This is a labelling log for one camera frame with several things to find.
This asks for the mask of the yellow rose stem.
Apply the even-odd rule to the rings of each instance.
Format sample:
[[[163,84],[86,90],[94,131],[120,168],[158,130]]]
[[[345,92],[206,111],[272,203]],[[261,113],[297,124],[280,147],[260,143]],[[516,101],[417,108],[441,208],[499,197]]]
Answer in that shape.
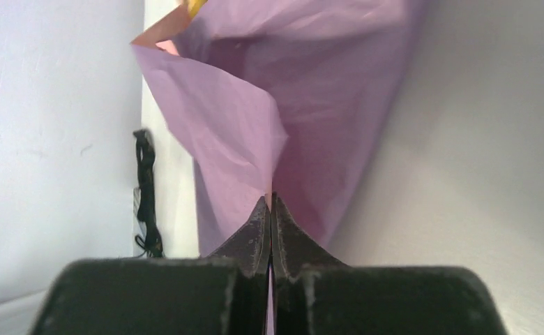
[[[191,18],[194,18],[200,8],[207,2],[208,0],[183,0],[183,4],[185,5],[188,14]]]

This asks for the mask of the pink purple wrapping paper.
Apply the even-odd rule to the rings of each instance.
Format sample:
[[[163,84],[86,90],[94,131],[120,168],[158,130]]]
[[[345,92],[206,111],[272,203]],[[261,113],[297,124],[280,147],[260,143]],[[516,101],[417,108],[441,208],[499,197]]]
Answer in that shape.
[[[132,41],[194,160],[199,252],[277,193],[326,246],[375,151],[426,1],[208,1]]]

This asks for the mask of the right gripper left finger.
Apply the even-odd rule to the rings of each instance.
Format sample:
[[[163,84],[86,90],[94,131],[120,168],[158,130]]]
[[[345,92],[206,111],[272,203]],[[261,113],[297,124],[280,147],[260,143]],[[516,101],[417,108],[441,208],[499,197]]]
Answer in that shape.
[[[270,211],[195,259],[85,259],[56,278],[32,334],[265,334]]]

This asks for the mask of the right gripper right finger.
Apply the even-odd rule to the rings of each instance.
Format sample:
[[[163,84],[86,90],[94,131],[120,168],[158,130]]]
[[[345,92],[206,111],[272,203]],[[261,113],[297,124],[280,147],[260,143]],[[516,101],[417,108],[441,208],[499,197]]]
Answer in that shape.
[[[484,282],[464,267],[353,267],[271,198],[276,334],[505,334]]]

